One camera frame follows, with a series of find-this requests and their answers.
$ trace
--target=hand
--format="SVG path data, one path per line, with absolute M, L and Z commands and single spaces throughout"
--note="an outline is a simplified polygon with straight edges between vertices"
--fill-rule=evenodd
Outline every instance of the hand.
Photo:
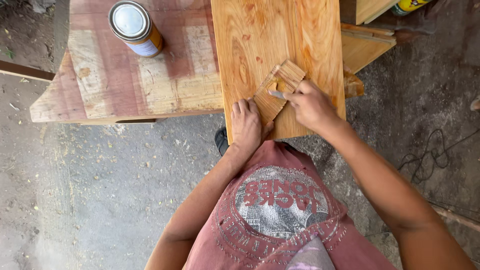
M 310 81 L 301 81 L 293 94 L 283 93 L 283 96 L 295 109 L 297 121 L 322 137 L 333 135 L 344 122 L 328 95 Z
M 248 159 L 273 129 L 273 121 L 262 127 L 257 104 L 252 98 L 240 99 L 232 105 L 232 138 L 230 148 L 245 152 Z

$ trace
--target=pink t-shirt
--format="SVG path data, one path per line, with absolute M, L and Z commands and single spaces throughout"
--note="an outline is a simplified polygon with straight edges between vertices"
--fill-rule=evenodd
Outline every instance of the pink t-shirt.
M 337 270 L 395 269 L 355 229 L 309 156 L 266 141 L 223 192 L 186 269 L 283 270 L 316 237 Z

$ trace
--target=can lid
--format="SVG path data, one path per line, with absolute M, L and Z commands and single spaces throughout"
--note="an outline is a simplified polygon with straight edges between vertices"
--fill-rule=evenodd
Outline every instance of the can lid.
M 147 11 L 133 1 L 116 3 L 110 10 L 108 18 L 113 32 L 124 40 L 141 40 L 150 30 Z

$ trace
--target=metal can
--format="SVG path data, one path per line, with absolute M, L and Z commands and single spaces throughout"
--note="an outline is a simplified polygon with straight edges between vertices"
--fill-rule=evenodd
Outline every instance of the metal can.
M 432 0 L 400 0 L 400 2 L 392 7 L 392 12 L 395 15 L 404 16 L 431 1 Z
M 162 35 L 137 2 L 117 2 L 108 13 L 108 23 L 113 33 L 138 55 L 154 57 L 163 48 Z

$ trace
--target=shoe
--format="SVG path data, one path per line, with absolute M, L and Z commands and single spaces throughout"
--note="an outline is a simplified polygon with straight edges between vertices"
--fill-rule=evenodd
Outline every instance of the shoe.
M 225 155 L 228 149 L 227 128 L 222 127 L 215 133 L 215 144 L 220 152 L 220 156 Z

